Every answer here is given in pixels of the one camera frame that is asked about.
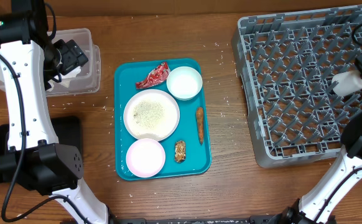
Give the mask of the white napkin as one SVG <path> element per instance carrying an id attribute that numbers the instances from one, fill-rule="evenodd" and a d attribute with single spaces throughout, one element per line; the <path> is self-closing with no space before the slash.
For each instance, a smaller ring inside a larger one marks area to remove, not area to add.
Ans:
<path id="1" fill-rule="evenodd" d="M 53 91 L 53 89 L 58 86 L 64 86 L 65 88 L 68 88 L 70 86 L 70 82 L 73 79 L 75 79 L 80 72 L 81 72 L 81 67 L 77 67 L 66 75 L 60 74 L 59 78 L 58 78 L 60 80 L 59 83 L 57 83 L 53 80 L 49 81 L 49 84 L 51 85 L 51 87 L 48 89 L 48 91 Z"/>

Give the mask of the white cup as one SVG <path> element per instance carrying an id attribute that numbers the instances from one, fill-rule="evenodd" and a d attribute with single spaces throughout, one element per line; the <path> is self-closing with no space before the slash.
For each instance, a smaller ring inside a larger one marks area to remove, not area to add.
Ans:
<path id="1" fill-rule="evenodd" d="M 347 96 L 362 89 L 362 78 L 358 70 L 352 70 L 335 75 L 332 83 L 336 83 L 333 92 L 338 96 Z"/>

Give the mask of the white bowl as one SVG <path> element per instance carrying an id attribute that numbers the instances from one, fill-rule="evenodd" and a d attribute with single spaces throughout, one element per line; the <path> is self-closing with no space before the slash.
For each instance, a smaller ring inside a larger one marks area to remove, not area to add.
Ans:
<path id="1" fill-rule="evenodd" d="M 200 93 L 203 87 L 203 79 L 196 69 L 181 66 L 169 73 L 166 85 L 173 97 L 187 101 Z"/>

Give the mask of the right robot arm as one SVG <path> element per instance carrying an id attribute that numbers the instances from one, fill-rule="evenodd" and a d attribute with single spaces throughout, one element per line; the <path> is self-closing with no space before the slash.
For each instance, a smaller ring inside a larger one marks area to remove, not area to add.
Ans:
<path id="1" fill-rule="evenodd" d="M 362 23 L 352 33 L 352 41 L 362 47 L 356 32 L 362 31 Z M 356 70 L 335 75 L 333 92 L 347 96 L 362 90 L 362 54 L 355 59 Z M 343 197 L 362 179 L 362 112 L 345 126 L 341 135 L 341 151 L 318 184 L 302 198 L 274 215 L 268 223 L 335 223 L 332 210 Z"/>

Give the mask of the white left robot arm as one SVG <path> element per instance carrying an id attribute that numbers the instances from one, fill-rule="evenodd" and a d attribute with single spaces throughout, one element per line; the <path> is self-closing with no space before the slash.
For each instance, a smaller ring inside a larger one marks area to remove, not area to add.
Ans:
<path id="1" fill-rule="evenodd" d="M 77 223 L 115 223 L 83 178 L 83 159 L 75 146 L 60 144 L 47 104 L 47 90 L 78 71 L 88 57 L 73 40 L 55 38 L 51 6 L 43 1 L 13 1 L 0 16 L 0 69 L 9 112 L 7 151 L 0 173 L 12 185 L 57 201 Z"/>

